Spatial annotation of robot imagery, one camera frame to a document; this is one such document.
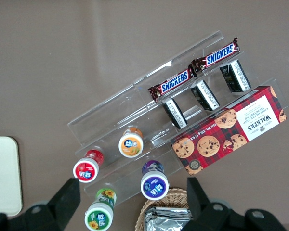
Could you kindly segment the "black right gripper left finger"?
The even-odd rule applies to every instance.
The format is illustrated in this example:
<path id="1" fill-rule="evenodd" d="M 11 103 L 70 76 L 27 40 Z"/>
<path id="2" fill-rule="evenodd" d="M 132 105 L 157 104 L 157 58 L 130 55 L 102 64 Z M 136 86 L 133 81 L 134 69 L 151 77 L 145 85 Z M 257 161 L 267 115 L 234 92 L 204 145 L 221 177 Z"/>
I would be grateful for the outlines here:
<path id="1" fill-rule="evenodd" d="M 80 204 L 79 180 L 70 178 L 46 204 L 25 212 L 28 231 L 63 231 Z"/>

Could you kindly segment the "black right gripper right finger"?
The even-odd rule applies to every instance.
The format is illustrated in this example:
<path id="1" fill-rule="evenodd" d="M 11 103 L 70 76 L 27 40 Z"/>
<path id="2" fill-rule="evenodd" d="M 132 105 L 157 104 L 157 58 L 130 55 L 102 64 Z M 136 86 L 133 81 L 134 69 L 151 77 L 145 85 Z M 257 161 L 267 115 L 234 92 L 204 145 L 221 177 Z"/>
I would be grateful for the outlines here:
<path id="1" fill-rule="evenodd" d="M 229 230 L 230 209 L 220 202 L 211 202 L 194 177 L 187 179 L 187 202 L 193 218 L 186 225 L 188 231 Z"/>

